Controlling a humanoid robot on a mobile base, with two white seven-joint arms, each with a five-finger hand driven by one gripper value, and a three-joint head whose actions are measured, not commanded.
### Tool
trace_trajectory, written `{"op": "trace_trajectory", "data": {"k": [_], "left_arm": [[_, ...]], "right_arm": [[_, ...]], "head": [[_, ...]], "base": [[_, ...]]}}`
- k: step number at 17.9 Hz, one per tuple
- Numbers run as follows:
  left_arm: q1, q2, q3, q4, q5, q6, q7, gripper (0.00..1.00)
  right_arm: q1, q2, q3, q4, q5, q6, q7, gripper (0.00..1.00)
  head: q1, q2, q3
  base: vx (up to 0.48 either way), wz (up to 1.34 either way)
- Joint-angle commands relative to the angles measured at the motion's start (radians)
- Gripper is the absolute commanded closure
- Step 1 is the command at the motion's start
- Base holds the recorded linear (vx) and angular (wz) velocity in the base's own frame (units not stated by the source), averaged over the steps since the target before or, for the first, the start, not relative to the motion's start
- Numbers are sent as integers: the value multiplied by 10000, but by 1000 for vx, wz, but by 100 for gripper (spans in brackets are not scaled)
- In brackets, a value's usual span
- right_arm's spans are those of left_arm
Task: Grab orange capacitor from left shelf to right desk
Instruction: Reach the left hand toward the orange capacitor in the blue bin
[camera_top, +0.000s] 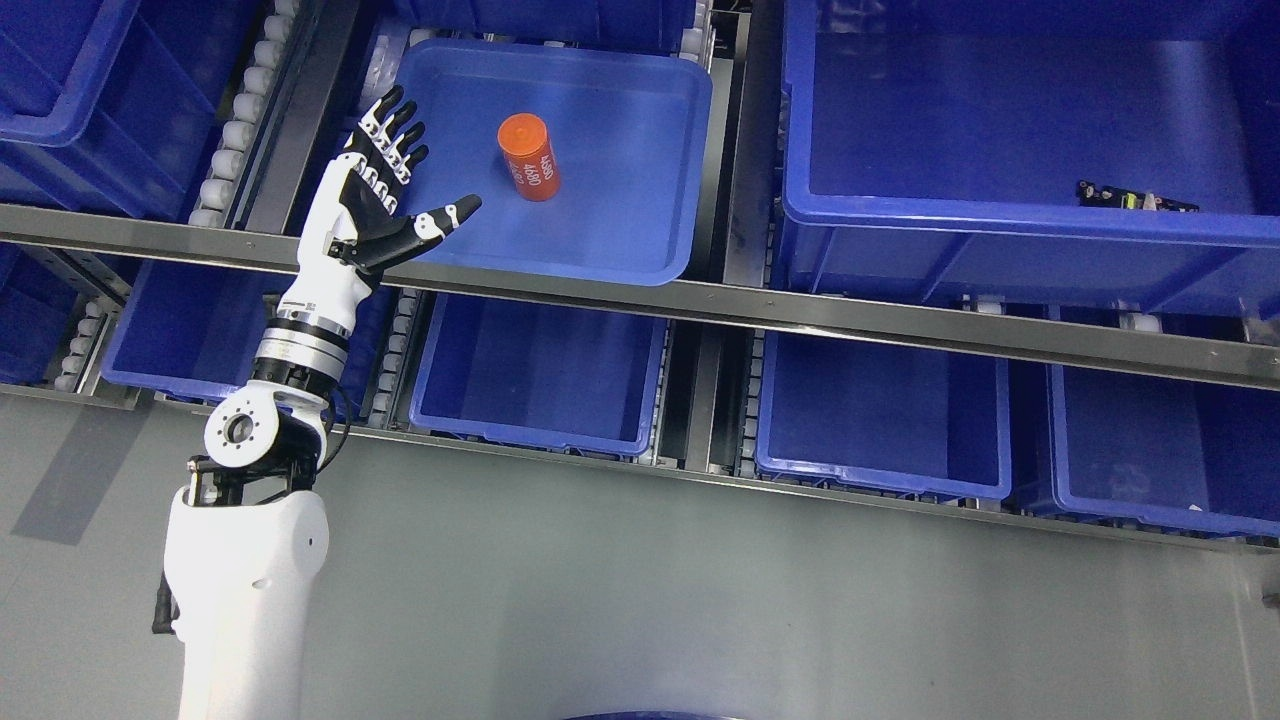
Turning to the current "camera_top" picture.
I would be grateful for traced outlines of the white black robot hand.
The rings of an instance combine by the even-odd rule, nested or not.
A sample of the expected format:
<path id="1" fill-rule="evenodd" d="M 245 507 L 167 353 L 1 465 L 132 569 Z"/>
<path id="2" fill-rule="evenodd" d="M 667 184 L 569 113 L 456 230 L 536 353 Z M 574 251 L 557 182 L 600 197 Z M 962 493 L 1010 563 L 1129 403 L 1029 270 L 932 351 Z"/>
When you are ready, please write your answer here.
<path id="1" fill-rule="evenodd" d="M 273 323 L 351 334 L 358 306 L 387 270 L 439 247 L 483 206 L 468 193 L 428 211 L 402 209 L 413 170 L 429 154 L 416 111 L 404 87 L 392 86 L 326 164 L 303 222 L 298 273 Z"/>

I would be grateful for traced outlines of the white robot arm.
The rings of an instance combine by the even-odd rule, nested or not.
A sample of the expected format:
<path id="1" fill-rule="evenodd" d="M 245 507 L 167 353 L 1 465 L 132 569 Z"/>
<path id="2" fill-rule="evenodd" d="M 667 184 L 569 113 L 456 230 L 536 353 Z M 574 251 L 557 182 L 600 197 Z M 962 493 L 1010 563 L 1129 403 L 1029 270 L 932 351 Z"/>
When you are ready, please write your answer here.
<path id="1" fill-rule="evenodd" d="M 163 577 L 184 646 L 182 719 L 297 719 L 305 635 L 330 544 L 314 484 L 353 306 L 283 300 L 250 378 L 209 415 L 173 501 Z"/>

